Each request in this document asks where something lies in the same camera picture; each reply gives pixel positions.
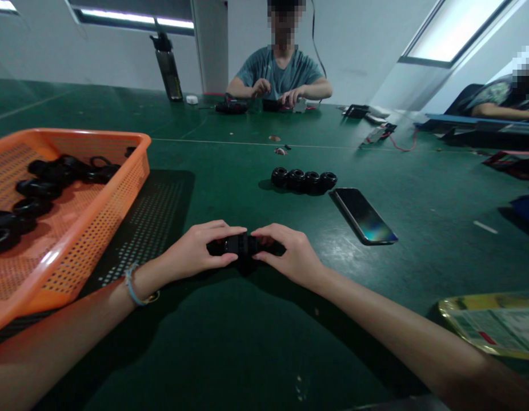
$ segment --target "orange plastic basket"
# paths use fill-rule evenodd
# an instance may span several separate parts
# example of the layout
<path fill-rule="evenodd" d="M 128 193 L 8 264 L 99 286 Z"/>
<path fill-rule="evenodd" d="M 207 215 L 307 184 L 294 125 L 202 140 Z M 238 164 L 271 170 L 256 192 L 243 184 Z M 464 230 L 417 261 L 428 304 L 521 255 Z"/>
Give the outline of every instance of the orange plastic basket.
<path fill-rule="evenodd" d="M 33 160 L 69 154 L 89 163 L 104 156 L 121 168 L 106 185 L 74 183 L 38 218 L 33 232 L 0 254 L 0 328 L 15 317 L 72 302 L 101 258 L 149 175 L 146 134 L 35 128 L 0 140 L 0 210 L 23 197 Z M 127 147 L 137 149 L 126 159 Z"/>

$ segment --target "black water bottle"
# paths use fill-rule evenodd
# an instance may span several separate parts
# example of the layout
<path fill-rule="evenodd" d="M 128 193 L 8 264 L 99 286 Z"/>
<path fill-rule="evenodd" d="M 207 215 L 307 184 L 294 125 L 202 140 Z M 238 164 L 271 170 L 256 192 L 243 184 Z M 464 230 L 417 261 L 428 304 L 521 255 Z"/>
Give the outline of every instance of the black water bottle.
<path fill-rule="evenodd" d="M 150 36 L 156 49 L 156 58 L 162 72 L 163 85 L 166 86 L 167 96 L 171 101 L 183 101 L 181 82 L 173 57 L 173 45 L 171 40 L 163 32 L 158 33 L 158 37 Z"/>

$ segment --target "blue bracelet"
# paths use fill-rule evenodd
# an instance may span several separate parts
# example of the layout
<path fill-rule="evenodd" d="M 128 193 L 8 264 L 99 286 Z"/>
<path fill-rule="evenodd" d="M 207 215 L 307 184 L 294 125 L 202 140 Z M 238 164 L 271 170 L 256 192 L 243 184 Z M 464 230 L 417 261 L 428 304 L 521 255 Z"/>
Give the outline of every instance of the blue bracelet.
<path fill-rule="evenodd" d="M 160 297 L 160 291 L 156 291 L 154 294 L 152 294 L 147 300 L 141 301 L 137 295 L 135 295 L 135 291 L 133 291 L 133 285 L 131 284 L 131 281 L 133 280 L 133 273 L 139 268 L 138 263 L 133 263 L 127 270 L 126 270 L 126 285 L 127 289 L 129 290 L 129 294 L 133 301 L 139 306 L 144 307 L 145 305 L 149 303 L 153 303 Z"/>

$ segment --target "hand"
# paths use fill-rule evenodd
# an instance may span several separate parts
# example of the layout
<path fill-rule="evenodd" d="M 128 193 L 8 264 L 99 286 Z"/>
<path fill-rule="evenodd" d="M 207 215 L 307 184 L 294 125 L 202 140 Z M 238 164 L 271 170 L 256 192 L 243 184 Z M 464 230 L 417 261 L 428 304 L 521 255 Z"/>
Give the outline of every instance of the hand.
<path fill-rule="evenodd" d="M 199 272 L 226 267 L 238 259 L 236 254 L 211 256 L 206 245 L 247 231 L 244 227 L 229 227 L 223 220 L 193 225 L 164 254 L 150 261 L 153 271 L 164 277 L 165 283 L 188 278 Z"/>
<path fill-rule="evenodd" d="M 294 231 L 280 224 L 271 224 L 251 233 L 261 237 L 261 244 L 279 241 L 286 248 L 283 256 L 277 257 L 265 251 L 253 256 L 255 260 L 264 261 L 284 274 L 291 281 L 312 289 L 329 273 L 310 245 L 304 233 Z"/>
<path fill-rule="evenodd" d="M 280 101 L 282 102 L 282 104 L 286 104 L 287 102 L 289 103 L 291 107 L 295 107 L 299 97 L 304 97 L 304 94 L 306 93 L 306 89 L 307 89 L 307 86 L 304 85 L 298 88 L 294 88 L 291 91 L 285 92 L 280 97 Z"/>
<path fill-rule="evenodd" d="M 255 85 L 253 86 L 253 91 L 251 93 L 251 98 L 260 98 L 265 94 L 272 92 L 272 86 L 267 79 L 258 79 Z"/>

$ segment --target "person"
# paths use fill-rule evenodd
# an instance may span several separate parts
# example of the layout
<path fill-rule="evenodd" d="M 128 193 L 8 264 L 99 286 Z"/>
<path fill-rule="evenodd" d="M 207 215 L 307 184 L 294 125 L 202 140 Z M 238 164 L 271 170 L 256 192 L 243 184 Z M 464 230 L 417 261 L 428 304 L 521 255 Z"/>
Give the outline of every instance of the person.
<path fill-rule="evenodd" d="M 529 62 L 501 76 L 463 100 L 461 115 L 512 121 L 529 121 Z"/>
<path fill-rule="evenodd" d="M 227 93 L 236 98 L 278 100 L 294 107 L 299 97 L 322 100 L 333 95 L 318 65 L 293 45 L 304 0 L 268 0 L 272 43 L 253 53 L 231 81 Z"/>
<path fill-rule="evenodd" d="M 237 255 L 211 256 L 206 245 L 246 231 L 222 220 L 191 227 L 134 273 L 136 297 L 145 299 L 167 283 L 227 266 Z M 251 234 L 262 244 L 278 241 L 286 248 L 282 256 L 260 252 L 255 259 L 338 306 L 451 410 L 529 410 L 528 381 L 448 330 L 325 267 L 305 234 L 279 224 Z M 3 342 L 0 410 L 33 407 L 136 306 L 120 279 Z"/>

